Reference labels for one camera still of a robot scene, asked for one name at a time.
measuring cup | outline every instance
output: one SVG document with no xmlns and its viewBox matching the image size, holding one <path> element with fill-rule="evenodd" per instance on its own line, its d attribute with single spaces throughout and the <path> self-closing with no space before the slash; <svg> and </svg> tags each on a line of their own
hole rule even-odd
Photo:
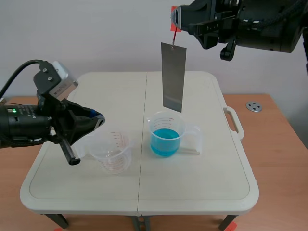
<svg viewBox="0 0 308 231">
<path fill-rule="evenodd" d="M 148 119 L 151 133 L 151 149 L 161 156 L 171 156 L 180 147 L 183 136 L 193 134 L 196 150 L 202 152 L 202 133 L 199 127 L 187 125 L 183 118 L 172 112 L 157 112 Z"/>
<path fill-rule="evenodd" d="M 116 128 L 98 128 L 74 144 L 74 148 L 80 158 L 86 153 L 92 155 L 110 174 L 125 171 L 131 163 L 132 142 Z"/>
</svg>

cup handle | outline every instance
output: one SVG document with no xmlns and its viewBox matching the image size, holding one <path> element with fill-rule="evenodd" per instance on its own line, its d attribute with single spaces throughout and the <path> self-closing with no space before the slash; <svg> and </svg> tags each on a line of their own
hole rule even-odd
<svg viewBox="0 0 308 231">
<path fill-rule="evenodd" d="M 196 138 L 196 150 L 199 154 L 202 153 L 203 134 L 201 129 L 196 125 L 186 125 L 185 134 L 192 134 Z"/>
</svg>

blue liquid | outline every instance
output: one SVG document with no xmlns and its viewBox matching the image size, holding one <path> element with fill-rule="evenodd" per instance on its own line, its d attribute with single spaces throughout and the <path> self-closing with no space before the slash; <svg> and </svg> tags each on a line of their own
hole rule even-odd
<svg viewBox="0 0 308 231">
<path fill-rule="evenodd" d="M 168 128 L 156 130 L 154 134 L 165 139 L 173 139 L 179 137 L 178 133 Z M 161 156 L 171 156 L 176 153 L 180 147 L 180 139 L 162 140 L 154 135 L 151 136 L 151 148 L 153 152 Z"/>
</svg>

metal plate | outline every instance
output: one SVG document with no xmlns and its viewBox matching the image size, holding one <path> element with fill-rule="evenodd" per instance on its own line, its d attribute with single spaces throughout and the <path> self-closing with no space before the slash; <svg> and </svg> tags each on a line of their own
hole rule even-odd
<svg viewBox="0 0 308 231">
<path fill-rule="evenodd" d="M 252 112 L 260 112 L 262 110 L 261 104 L 255 101 L 246 103 L 246 107 Z"/>
<path fill-rule="evenodd" d="M 186 48 L 162 43 L 163 106 L 182 112 Z"/>
</svg>

white wall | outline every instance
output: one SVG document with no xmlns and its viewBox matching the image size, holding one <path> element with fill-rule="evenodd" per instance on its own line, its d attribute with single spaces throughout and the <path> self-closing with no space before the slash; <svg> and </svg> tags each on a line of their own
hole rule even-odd
<svg viewBox="0 0 308 231">
<path fill-rule="evenodd" d="M 170 8 L 192 0 L 2 0 L 0 85 L 30 59 L 59 60 L 76 77 L 89 71 L 161 70 L 160 43 L 172 41 Z M 269 93 L 296 132 L 308 137 L 308 77 L 302 40 L 292 54 L 236 48 L 231 62 L 223 44 L 203 50 L 186 32 L 187 70 L 215 75 L 223 93 Z M 7 96 L 34 95 L 37 67 L 29 67 Z"/>
</svg>

